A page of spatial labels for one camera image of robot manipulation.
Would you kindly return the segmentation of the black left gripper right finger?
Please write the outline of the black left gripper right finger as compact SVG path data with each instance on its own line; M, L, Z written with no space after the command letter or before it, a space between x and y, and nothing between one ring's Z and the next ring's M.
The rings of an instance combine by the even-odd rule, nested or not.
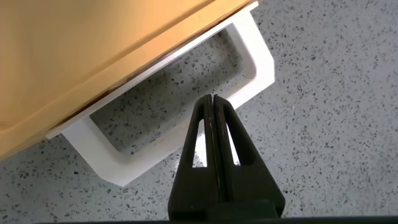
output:
M239 217L280 217L285 198L231 103L214 96L223 201Z

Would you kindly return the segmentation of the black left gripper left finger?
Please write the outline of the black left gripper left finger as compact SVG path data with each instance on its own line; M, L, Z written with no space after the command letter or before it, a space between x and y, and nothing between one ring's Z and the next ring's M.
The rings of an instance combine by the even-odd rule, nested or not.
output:
M214 109L211 95L194 106L168 203L170 220L204 220L206 210L219 201ZM200 121L205 128L206 167L193 167Z

